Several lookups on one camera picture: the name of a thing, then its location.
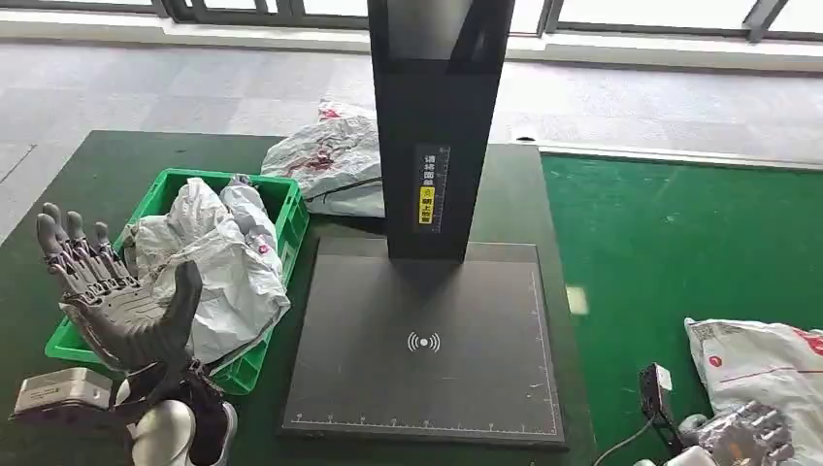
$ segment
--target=black kiosk stand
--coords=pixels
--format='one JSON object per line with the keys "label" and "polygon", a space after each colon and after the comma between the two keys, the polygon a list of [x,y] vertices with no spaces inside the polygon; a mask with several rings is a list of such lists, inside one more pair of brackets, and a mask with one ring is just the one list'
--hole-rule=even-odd
{"label": "black kiosk stand", "polygon": [[387,241],[320,241],[284,431],[565,445],[537,249],[469,242],[513,5],[369,0]]}

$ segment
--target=black pole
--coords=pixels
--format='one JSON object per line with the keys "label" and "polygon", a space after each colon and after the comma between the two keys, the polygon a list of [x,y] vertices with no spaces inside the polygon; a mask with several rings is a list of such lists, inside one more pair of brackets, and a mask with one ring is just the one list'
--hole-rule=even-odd
{"label": "black pole", "polygon": [[462,262],[514,0],[369,0],[392,258]]}

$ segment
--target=wireless charging symbol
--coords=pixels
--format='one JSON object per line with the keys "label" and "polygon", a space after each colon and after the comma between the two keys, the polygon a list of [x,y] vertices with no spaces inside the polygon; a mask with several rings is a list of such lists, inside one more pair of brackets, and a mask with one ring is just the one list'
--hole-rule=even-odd
{"label": "wireless charging symbol", "polygon": [[406,340],[406,346],[411,352],[415,352],[421,348],[427,348],[434,352],[438,352],[440,350],[440,335],[434,333],[429,338],[420,338],[416,333],[412,332]]}

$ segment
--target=white plastic bag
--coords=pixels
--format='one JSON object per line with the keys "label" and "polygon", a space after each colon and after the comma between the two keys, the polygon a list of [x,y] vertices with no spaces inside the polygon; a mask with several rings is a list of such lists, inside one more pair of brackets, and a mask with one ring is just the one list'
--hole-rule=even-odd
{"label": "white plastic bag", "polygon": [[716,413],[755,400],[786,415],[787,466],[823,465],[823,331],[781,323],[685,320],[692,358]]}
{"label": "white plastic bag", "polygon": [[260,173],[297,181],[310,212],[385,216],[374,112],[323,101],[320,121],[272,146]]}
{"label": "white plastic bag", "polygon": [[135,242],[138,277],[161,302],[175,292],[176,267],[197,263],[203,292],[189,345],[213,371],[256,345],[290,306],[274,225],[259,194],[233,181],[221,197],[203,180],[189,179],[169,214],[143,217],[126,230]]}

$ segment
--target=gray carpet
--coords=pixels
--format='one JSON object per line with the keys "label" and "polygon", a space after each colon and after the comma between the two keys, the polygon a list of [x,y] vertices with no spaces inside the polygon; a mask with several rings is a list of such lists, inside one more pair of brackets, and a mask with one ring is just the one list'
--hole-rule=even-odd
{"label": "gray carpet", "polygon": [[[367,55],[0,43],[0,241],[92,129],[288,135]],[[507,63],[491,139],[823,161],[823,79]]]}

